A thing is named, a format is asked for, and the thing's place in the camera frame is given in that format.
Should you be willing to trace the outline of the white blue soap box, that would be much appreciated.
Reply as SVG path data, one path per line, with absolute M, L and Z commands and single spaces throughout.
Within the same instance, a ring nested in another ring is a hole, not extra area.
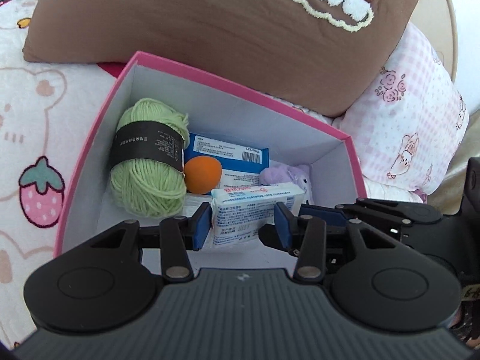
M 256 239 L 260 228 L 274 222 L 274 208 L 278 203 L 296 215 L 305 192 L 287 182 L 214 189 L 211 196 L 212 244 L 226 246 Z

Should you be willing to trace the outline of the purple plush toy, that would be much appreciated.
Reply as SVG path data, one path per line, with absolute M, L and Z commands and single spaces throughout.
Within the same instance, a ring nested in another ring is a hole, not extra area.
M 291 182 L 304 191 L 304 204 L 313 205 L 310 172 L 310 166 L 305 164 L 298 166 L 279 164 L 265 168 L 259 174 L 259 183 L 261 185 L 275 185 Z

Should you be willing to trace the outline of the green yarn ball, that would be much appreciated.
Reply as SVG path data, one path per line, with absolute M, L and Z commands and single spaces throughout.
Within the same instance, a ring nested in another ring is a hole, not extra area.
M 187 115 L 148 97 L 122 114 L 109 156 L 110 184 L 118 206 L 152 218 L 182 210 L 188 124 Z

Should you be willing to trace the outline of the orange makeup sponge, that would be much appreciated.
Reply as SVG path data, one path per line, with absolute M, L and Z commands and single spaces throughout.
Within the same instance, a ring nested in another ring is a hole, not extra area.
M 184 168 L 185 185 L 192 194 L 209 194 L 222 176 L 221 163 L 213 157 L 197 156 L 188 160 Z

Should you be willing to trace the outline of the blue wet wipes pack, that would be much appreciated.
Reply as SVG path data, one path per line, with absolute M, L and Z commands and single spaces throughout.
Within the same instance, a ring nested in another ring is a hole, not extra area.
M 222 166 L 217 188 L 256 186 L 260 173 L 269 166 L 269 149 L 256 149 L 190 133 L 185 161 L 197 156 L 216 158 Z

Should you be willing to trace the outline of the clear box of floss picks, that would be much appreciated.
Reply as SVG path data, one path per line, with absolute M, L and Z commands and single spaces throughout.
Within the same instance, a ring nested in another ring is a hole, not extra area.
M 210 195 L 197 195 L 187 193 L 185 195 L 184 205 L 181 214 L 186 217 L 191 217 L 203 203 L 211 204 L 212 197 Z

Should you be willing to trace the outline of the pink cardboard box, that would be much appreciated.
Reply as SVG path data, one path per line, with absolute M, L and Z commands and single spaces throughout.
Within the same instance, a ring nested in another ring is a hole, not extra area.
M 354 144 L 346 133 L 253 89 L 138 52 L 118 72 L 85 139 L 59 218 L 56 254 L 127 218 L 112 200 L 108 159 L 120 116 L 143 98 L 186 115 L 193 134 L 265 149 L 274 163 L 308 165 L 313 201 L 319 206 L 354 203 L 366 194 Z

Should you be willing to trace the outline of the pink checkered cartoon pillow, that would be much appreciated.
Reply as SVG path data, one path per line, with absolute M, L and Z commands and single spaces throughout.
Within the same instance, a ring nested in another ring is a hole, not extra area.
M 443 181 L 468 122 L 439 56 L 408 24 L 377 78 L 333 125 L 352 138 L 368 197 L 423 203 Z

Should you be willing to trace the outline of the brown embroidered pillow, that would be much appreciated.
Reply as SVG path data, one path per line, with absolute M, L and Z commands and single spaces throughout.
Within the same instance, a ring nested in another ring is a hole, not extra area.
M 39 0 L 37 63 L 159 55 L 324 116 L 349 108 L 391 56 L 419 0 Z

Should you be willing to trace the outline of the white cartoon bear blanket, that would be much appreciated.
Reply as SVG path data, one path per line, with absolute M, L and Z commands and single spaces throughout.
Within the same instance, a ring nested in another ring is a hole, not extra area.
M 27 277 L 54 256 L 74 167 L 115 81 L 97 64 L 28 63 L 34 0 L 1 4 L 1 343 L 35 329 Z

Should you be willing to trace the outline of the beige bed headboard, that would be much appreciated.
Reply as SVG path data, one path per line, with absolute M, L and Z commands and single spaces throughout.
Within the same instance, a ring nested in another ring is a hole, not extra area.
M 456 80 L 458 34 L 452 0 L 419 0 L 413 22 L 428 38 L 451 80 Z

